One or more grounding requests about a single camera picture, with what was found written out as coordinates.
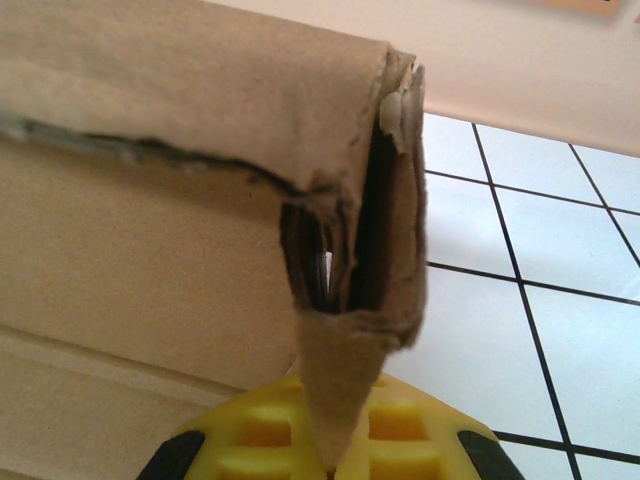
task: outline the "white tile floor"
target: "white tile floor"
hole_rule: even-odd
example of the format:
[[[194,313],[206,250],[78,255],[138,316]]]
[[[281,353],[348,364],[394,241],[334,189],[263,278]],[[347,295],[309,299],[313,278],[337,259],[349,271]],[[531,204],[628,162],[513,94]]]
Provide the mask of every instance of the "white tile floor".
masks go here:
[[[432,115],[425,154],[430,301],[386,371],[527,480],[639,480],[640,159]]]

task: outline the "black rubber piece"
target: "black rubber piece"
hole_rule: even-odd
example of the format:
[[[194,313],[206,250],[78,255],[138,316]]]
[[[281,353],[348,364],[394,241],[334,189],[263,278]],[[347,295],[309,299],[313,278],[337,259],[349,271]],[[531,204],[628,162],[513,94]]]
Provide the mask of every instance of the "black rubber piece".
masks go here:
[[[498,442],[466,430],[458,439],[482,480],[525,480]]]
[[[204,433],[191,430],[167,440],[136,480],[184,480],[204,439]]]

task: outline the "cardboard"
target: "cardboard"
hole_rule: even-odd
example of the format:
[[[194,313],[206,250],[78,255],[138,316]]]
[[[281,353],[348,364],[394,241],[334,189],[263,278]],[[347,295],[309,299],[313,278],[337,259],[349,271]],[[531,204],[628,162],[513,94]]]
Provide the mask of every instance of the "cardboard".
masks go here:
[[[335,466],[422,320],[413,57],[195,1],[4,0],[0,72],[0,438],[53,432],[0,469],[120,478],[118,425],[155,440],[296,357]],[[86,450],[95,418],[103,458]]]

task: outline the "beige wall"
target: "beige wall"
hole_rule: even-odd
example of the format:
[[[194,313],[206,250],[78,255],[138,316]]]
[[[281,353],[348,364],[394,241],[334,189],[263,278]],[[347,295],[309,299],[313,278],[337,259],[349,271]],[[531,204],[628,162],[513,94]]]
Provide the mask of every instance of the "beige wall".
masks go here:
[[[609,20],[527,0],[216,1],[418,54],[428,111],[640,156],[640,0]]]

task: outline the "white tile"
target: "white tile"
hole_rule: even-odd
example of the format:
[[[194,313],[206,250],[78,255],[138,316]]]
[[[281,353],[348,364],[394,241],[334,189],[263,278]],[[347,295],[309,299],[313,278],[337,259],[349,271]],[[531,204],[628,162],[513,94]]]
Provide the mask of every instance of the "white tile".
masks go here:
[[[571,441],[640,454],[640,307],[527,292]]]
[[[613,212],[636,255],[640,257],[640,215]]]
[[[429,260],[513,277],[487,185],[428,175]]]
[[[637,480],[640,478],[640,465],[585,455],[578,455],[577,459],[582,480]]]
[[[494,430],[559,440],[515,283],[431,268],[416,346],[386,372]]]
[[[565,452],[509,442],[500,445],[526,480],[573,480]]]
[[[497,184],[600,204],[566,143],[478,126]]]
[[[640,212],[640,158],[575,148],[610,207]]]
[[[640,269],[603,208],[498,189],[522,277],[640,298]]]
[[[426,114],[423,141],[427,169],[487,181],[470,123]]]

